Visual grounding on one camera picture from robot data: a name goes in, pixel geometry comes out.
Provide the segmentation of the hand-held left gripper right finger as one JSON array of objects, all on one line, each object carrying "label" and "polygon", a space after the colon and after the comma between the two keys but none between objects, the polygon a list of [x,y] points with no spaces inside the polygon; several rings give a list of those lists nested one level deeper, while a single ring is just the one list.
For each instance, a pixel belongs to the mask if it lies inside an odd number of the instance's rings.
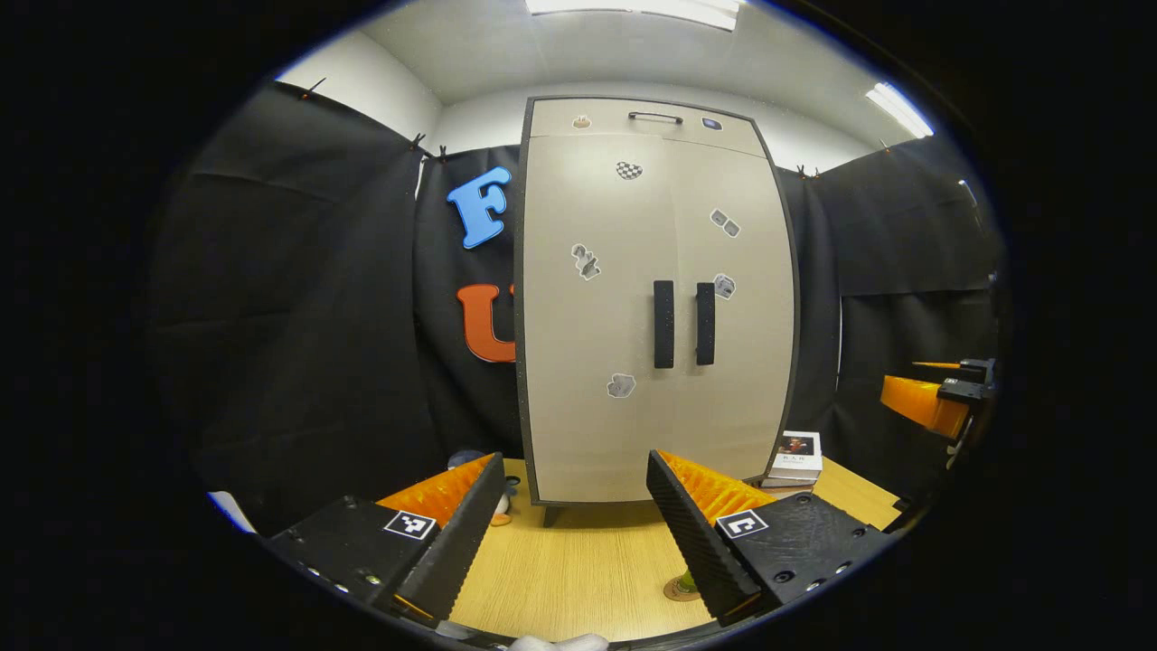
[{"label": "hand-held left gripper right finger", "polygon": [[892,543],[810,491],[774,498],[665,450],[649,450],[644,484],[720,626],[830,589]]}]

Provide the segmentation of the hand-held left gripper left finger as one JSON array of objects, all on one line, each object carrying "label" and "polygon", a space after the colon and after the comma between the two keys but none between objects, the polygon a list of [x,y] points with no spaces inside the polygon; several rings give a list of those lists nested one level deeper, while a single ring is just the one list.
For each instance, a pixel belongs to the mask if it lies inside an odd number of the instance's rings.
[{"label": "hand-held left gripper left finger", "polygon": [[452,613],[504,489],[503,454],[482,454],[381,500],[345,495],[266,545],[351,601],[437,626]]}]

